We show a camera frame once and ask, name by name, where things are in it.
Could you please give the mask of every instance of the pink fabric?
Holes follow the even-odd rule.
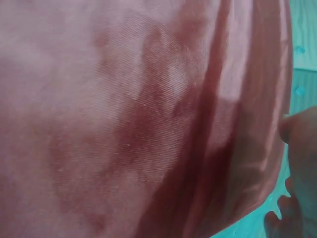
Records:
[[[208,238],[272,191],[287,0],[1,0],[0,237]]]

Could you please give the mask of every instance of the shiny fabric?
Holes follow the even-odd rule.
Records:
[[[0,0],[0,238],[208,238],[275,186],[287,0]]]

